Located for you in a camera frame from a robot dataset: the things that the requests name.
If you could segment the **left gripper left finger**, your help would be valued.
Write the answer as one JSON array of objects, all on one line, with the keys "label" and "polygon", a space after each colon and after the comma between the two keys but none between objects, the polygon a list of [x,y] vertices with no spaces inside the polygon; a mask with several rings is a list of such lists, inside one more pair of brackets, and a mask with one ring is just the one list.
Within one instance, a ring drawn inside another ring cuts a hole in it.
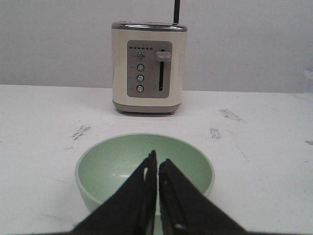
[{"label": "left gripper left finger", "polygon": [[72,233],[153,233],[157,156],[152,150],[124,184]]}]

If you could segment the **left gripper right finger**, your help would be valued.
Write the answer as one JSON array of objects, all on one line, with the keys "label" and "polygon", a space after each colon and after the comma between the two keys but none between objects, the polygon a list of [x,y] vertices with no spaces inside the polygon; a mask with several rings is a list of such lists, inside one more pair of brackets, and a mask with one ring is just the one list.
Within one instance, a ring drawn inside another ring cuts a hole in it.
[{"label": "left gripper right finger", "polygon": [[159,198],[164,233],[247,232],[209,201],[170,159],[159,167]]}]

